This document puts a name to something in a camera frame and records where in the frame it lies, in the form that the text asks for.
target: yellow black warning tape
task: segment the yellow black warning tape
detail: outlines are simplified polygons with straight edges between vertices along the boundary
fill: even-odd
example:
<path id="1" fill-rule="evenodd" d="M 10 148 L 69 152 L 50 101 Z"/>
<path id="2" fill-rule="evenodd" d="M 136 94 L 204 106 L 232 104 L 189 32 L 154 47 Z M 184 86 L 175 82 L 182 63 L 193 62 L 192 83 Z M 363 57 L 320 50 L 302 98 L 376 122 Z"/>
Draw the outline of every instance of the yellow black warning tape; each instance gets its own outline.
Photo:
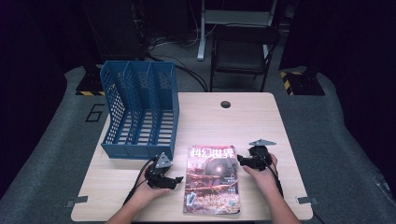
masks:
<path id="1" fill-rule="evenodd" d="M 294 75 L 302 75 L 301 72 L 291 72 Z M 282 77 L 283 83 L 285 85 L 286 92 L 288 95 L 294 95 L 293 90 L 291 89 L 291 85 L 288 80 L 288 73 L 287 72 L 280 72 L 280 76 Z"/>
<path id="2" fill-rule="evenodd" d="M 104 91 L 76 91 L 76 95 L 86 95 L 86 96 L 105 95 L 105 92 Z"/>

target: gray carpet floor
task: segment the gray carpet floor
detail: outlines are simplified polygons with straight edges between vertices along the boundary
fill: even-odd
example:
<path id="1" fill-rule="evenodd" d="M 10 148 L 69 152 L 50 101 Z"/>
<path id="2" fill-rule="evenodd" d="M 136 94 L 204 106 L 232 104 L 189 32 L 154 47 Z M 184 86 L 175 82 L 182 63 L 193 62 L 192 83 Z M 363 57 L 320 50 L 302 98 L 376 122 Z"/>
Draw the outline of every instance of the gray carpet floor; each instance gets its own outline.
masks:
<path id="1" fill-rule="evenodd" d="M 318 75 L 325 96 L 287 95 L 277 70 L 286 38 L 283 34 L 276 49 L 264 91 L 275 96 L 308 196 L 319 201 L 312 206 L 314 212 L 325 223 L 396 223 L 395 202 L 378 186 L 382 175 L 346 129 L 330 80 Z M 202 62 L 196 60 L 197 50 L 198 43 L 190 47 L 168 43 L 155 47 L 151 54 L 179 65 L 182 62 L 208 84 L 210 42 Z M 73 223 L 72 208 L 65 204 L 78 196 L 107 107 L 104 96 L 75 95 L 83 68 L 65 76 L 68 87 L 56 115 L 0 201 L 2 224 Z M 180 70 L 177 85 L 178 91 L 203 91 Z M 102 113 L 95 114 L 97 122 L 86 122 L 92 108 Z M 320 222 L 313 217 L 305 223 Z"/>

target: metal bracket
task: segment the metal bracket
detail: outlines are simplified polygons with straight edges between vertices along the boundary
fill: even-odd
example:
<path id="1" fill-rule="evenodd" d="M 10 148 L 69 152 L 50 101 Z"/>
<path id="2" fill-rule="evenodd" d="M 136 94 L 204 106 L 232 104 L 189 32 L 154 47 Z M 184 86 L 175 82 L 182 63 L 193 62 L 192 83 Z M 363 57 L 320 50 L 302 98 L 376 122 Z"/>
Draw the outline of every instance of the metal bracket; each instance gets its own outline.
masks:
<path id="1" fill-rule="evenodd" d="M 157 161 L 157 164 L 155 165 L 155 168 L 165 168 L 165 167 L 171 167 L 172 162 L 169 161 L 168 157 L 165 155 L 165 153 L 162 153 L 160 158 Z"/>
<path id="2" fill-rule="evenodd" d="M 259 139 L 257 141 L 251 142 L 249 143 L 249 145 L 251 146 L 256 146 L 256 147 L 262 147 L 262 146 L 272 146 L 272 145 L 276 145 L 275 142 L 271 142 L 271 141 L 267 141 L 264 139 Z"/>
<path id="3" fill-rule="evenodd" d="M 73 201 L 68 201 L 64 207 L 73 207 L 75 203 L 85 203 L 88 201 L 88 196 L 76 197 Z"/>
<path id="4" fill-rule="evenodd" d="M 319 203 L 319 201 L 316 198 L 298 197 L 298 196 L 296 196 L 296 201 L 299 204 L 310 203 L 311 205 L 314 205 Z"/>

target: cable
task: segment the cable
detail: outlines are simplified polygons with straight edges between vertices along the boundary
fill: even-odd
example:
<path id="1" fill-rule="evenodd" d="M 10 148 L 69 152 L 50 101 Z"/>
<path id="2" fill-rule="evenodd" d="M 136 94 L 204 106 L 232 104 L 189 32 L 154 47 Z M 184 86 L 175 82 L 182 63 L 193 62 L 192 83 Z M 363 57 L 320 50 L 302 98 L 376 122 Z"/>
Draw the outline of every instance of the cable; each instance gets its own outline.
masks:
<path id="1" fill-rule="evenodd" d="M 95 26 L 93 25 L 92 20 L 91 20 L 90 16 L 88 15 L 87 11 L 85 10 L 85 7 L 84 7 L 82 1 L 80 0 L 80 1 L 78 1 L 78 3 L 79 3 L 79 5 L 81 6 L 81 9 L 82 9 L 82 11 L 84 12 L 85 17 L 86 17 L 87 20 L 88 20 L 88 23 L 89 23 L 89 25 L 90 25 L 90 27 L 91 27 L 91 29 L 92 29 L 92 31 L 93 31 L 94 36 L 96 36 L 97 39 L 102 43 L 102 46 L 103 46 L 103 47 L 105 48 L 105 50 L 107 51 L 108 55 L 109 55 L 111 58 L 113 58 L 114 60 L 116 60 L 115 57 L 114 57 L 114 55 L 111 53 L 110 49 L 108 48 L 107 44 L 106 44 L 105 41 L 102 39 L 102 37 L 99 35 L 98 31 L 96 30 Z M 95 44 L 96 44 L 96 47 L 99 49 L 99 45 L 98 45 L 98 42 L 97 42 L 97 41 L 95 41 Z"/>
<path id="2" fill-rule="evenodd" d="M 273 176 L 275 178 L 277 189 L 279 190 L 280 195 L 282 195 L 282 197 L 284 197 L 283 196 L 282 185 L 280 184 L 280 180 L 279 180 L 278 175 L 274 172 L 274 170 L 271 168 L 271 166 L 268 164 L 268 162 L 265 160 L 265 158 L 263 158 L 261 155 L 259 155 L 259 153 L 256 153 L 256 155 L 259 156 L 260 160 L 262 160 L 265 163 L 265 166 L 268 167 L 268 169 L 270 169 L 271 173 L 273 174 Z"/>
<path id="3" fill-rule="evenodd" d="M 197 31 L 196 32 L 197 35 L 195 37 L 195 40 L 192 42 L 192 44 L 189 44 L 189 45 L 184 45 L 183 44 L 184 47 L 191 47 L 192 45 L 194 45 L 199 40 L 198 23 L 197 23 L 197 20 L 194 17 L 194 13 L 192 11 L 192 6 L 191 6 L 191 1 L 190 0 L 189 0 L 189 5 L 190 5 L 190 11 L 191 11 L 192 19 L 194 20 L 194 23 L 195 23 L 195 30 Z"/>
<path id="4" fill-rule="evenodd" d="M 323 219 L 321 219 L 321 218 L 318 216 L 318 214 L 316 214 L 315 212 L 314 212 L 314 216 L 320 221 L 320 223 L 325 224 L 324 221 L 323 221 Z"/>
<path id="5" fill-rule="evenodd" d="M 155 57 L 153 57 L 150 54 L 148 54 L 147 57 L 150 58 L 151 60 L 154 60 L 155 62 L 163 62 L 163 60 L 155 58 Z M 193 77 L 201 85 L 201 87 L 204 89 L 204 92 L 208 92 L 205 80 L 202 77 L 200 77 L 198 74 L 196 74 L 196 73 L 192 72 L 191 70 L 189 70 L 186 67 L 186 65 L 184 63 L 182 63 L 179 59 L 171 57 L 171 56 L 165 56 L 165 55 L 163 55 L 163 57 L 172 58 L 172 59 L 177 60 L 179 63 L 181 63 L 184 67 L 182 67 L 180 65 L 177 65 L 177 64 L 175 64 L 175 67 L 180 69 L 180 70 L 182 70 L 182 71 L 184 71 L 184 72 L 186 72 L 186 73 L 188 73 L 191 77 Z"/>
<path id="6" fill-rule="evenodd" d="M 221 3 L 221 10 L 223 10 L 223 9 L 224 9 L 224 0 L 223 0 L 222 3 Z M 209 32 L 207 32 L 207 34 L 205 35 L 205 37 L 209 36 L 209 35 L 216 29 L 217 26 L 218 26 L 218 24 L 216 23 L 216 24 L 213 26 L 213 28 L 212 28 Z"/>
<path id="7" fill-rule="evenodd" d="M 143 171 L 146 169 L 146 167 L 149 165 L 149 163 L 150 163 L 151 161 L 154 161 L 154 160 L 155 160 L 155 157 L 149 159 L 149 160 L 143 165 L 142 169 L 141 169 L 140 172 L 139 172 L 139 175 L 138 175 L 137 178 L 136 178 L 136 181 L 134 182 L 134 187 L 131 189 L 131 191 L 129 191 L 128 196 L 126 196 L 126 199 L 125 199 L 125 201 L 124 201 L 124 203 L 123 203 L 122 205 L 125 205 L 125 204 L 132 198 L 132 196 L 134 195 L 134 192 L 136 191 L 136 189 L 137 189 L 141 184 L 143 184 L 144 182 L 147 181 L 147 179 L 145 179 L 144 181 L 142 181 L 142 182 L 140 182 L 139 184 L 137 184 L 137 182 L 139 181 L 140 176 L 142 175 Z"/>

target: blue file organizer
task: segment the blue file organizer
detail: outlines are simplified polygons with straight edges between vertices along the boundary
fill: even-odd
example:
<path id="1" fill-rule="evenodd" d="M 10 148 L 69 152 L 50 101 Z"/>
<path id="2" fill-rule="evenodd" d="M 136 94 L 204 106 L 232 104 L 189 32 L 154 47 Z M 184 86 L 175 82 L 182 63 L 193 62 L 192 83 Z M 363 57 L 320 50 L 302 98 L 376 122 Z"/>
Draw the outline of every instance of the blue file organizer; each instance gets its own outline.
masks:
<path id="1" fill-rule="evenodd" d="M 111 159 L 173 159 L 178 122 L 173 63 L 107 61 L 100 78 L 110 124 L 102 147 Z"/>

